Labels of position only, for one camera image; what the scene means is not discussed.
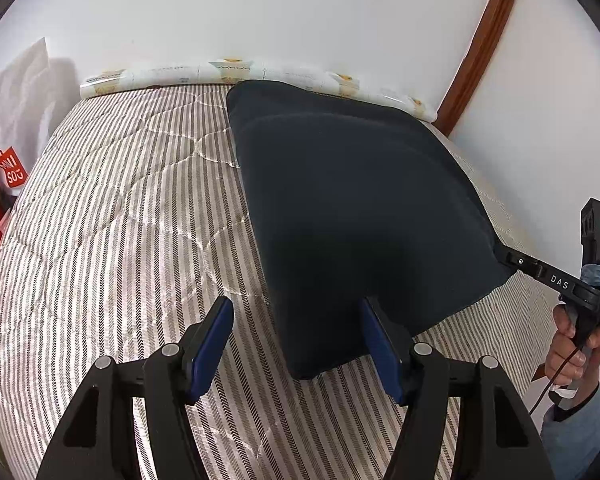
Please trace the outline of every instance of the mattress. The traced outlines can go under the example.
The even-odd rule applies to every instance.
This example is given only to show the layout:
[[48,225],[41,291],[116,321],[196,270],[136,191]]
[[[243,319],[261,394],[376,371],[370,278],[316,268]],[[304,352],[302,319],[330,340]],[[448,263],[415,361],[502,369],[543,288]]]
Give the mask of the mattress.
[[[148,357],[203,319],[218,294],[234,330],[209,393],[188,408],[213,479],[381,478],[405,411],[368,356],[292,380],[226,116],[228,86],[140,89],[81,101],[51,137],[0,247],[0,442],[31,479],[72,393],[100,355]],[[502,241],[529,250],[487,183],[435,128]],[[451,358],[496,356],[519,392],[552,335],[539,285],[516,274],[417,336]],[[134,400],[142,477],[155,479]],[[450,477],[451,399],[438,477]]]

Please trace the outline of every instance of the blue tape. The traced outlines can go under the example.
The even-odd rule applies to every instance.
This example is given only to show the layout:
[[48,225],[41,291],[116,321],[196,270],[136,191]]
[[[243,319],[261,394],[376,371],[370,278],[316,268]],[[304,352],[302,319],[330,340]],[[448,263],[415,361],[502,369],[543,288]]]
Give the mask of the blue tape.
[[600,265],[589,264],[582,266],[580,279],[592,286],[600,286]]
[[382,387],[387,395],[392,396],[398,404],[403,404],[404,393],[400,363],[394,354],[391,345],[378,323],[378,319],[371,310],[371,306],[363,301],[360,304],[362,318],[362,333],[365,338],[366,348],[374,361],[376,371],[380,377]]
[[225,300],[200,346],[198,355],[191,363],[190,396],[193,402],[209,391],[233,326],[234,310],[231,301]]

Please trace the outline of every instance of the metal bolt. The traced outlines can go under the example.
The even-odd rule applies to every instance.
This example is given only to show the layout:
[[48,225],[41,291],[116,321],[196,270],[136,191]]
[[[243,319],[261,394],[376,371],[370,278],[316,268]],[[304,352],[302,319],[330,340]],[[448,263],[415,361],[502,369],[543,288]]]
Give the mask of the metal bolt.
[[96,368],[98,370],[104,370],[107,366],[111,364],[111,357],[108,355],[103,355],[96,359]]
[[162,355],[170,357],[176,355],[180,351],[180,347],[176,343],[168,343],[162,347]]
[[498,360],[495,357],[491,357],[490,355],[485,355],[482,358],[482,364],[485,365],[487,368],[491,368],[493,370],[494,368],[498,367]]
[[431,346],[426,343],[416,343],[413,349],[418,355],[429,355],[431,353]]

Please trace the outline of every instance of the black cable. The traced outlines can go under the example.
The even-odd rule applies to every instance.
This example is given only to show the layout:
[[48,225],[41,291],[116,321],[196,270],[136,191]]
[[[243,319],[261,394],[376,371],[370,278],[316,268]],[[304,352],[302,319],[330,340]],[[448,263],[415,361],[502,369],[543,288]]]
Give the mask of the black cable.
[[544,390],[542,390],[542,393],[540,394],[540,396],[538,397],[538,400],[536,400],[536,403],[534,404],[534,406],[531,408],[531,410],[529,411],[529,415],[531,415],[536,408],[538,407],[538,404],[540,404],[540,402],[542,401],[542,398],[544,397],[544,394],[547,392],[547,390],[551,387],[552,384],[554,384],[554,381],[557,379],[558,375],[560,375],[560,372],[562,371],[562,369],[567,365],[567,363],[569,361],[571,361],[571,358],[576,355],[576,352],[578,350],[580,350],[582,347],[576,347],[575,350],[573,352],[571,352],[571,354],[569,355],[569,357],[567,357],[562,364],[560,365],[560,367],[556,370],[554,376],[551,378],[551,380],[549,381],[549,384],[547,384],[547,386],[544,387]]

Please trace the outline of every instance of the finger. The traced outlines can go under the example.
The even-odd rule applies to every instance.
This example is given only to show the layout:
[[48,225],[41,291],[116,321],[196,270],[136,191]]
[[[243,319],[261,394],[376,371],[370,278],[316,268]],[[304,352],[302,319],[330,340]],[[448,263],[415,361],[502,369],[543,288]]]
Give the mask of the finger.
[[564,309],[563,305],[556,305],[554,308],[554,321],[555,327],[558,329],[562,335],[565,335],[569,338],[576,335],[576,327],[574,327],[571,319],[569,319],[569,315],[567,311]]
[[591,349],[600,348],[600,326],[596,327],[587,339],[587,346]]
[[[554,378],[555,370],[552,368],[544,367],[544,373],[549,378],[549,380]],[[568,386],[571,384],[571,379],[567,376],[562,375],[561,373],[554,379],[554,384],[557,386]]]
[[[561,358],[559,355],[551,353],[547,356],[544,365],[552,370],[557,370],[560,368],[560,366],[562,366],[563,362],[563,358]],[[560,370],[560,373],[570,379],[579,379],[584,373],[584,368],[582,366],[573,365],[569,362],[564,365],[562,370]]]
[[[558,354],[562,360],[565,360],[575,349],[576,347],[571,339],[559,332],[556,332],[554,334],[554,339],[551,341],[549,353],[554,352]],[[582,366],[585,360],[584,354],[578,350],[573,357],[571,357],[570,362],[577,366]]]

